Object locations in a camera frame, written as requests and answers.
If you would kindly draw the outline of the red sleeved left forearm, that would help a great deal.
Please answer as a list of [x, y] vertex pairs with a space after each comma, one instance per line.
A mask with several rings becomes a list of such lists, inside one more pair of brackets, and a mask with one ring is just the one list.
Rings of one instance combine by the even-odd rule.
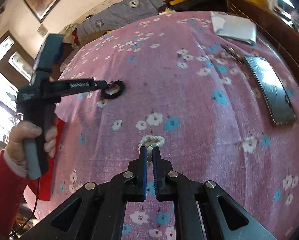
[[7, 151], [0, 152], [0, 239], [7, 239], [26, 186], [30, 183], [27, 171], [15, 164]]

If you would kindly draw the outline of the person's left hand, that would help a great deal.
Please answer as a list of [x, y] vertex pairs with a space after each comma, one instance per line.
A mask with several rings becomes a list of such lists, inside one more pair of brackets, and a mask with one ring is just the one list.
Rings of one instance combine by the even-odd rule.
[[[44, 151], [48, 157], [53, 158], [56, 153], [56, 137], [58, 135], [58, 117], [55, 114], [51, 119], [51, 124], [51, 128], [45, 134]], [[29, 121], [21, 121], [12, 128], [9, 142], [4, 150], [4, 159], [14, 173], [27, 172], [25, 142], [35, 140], [42, 134], [43, 130]]]

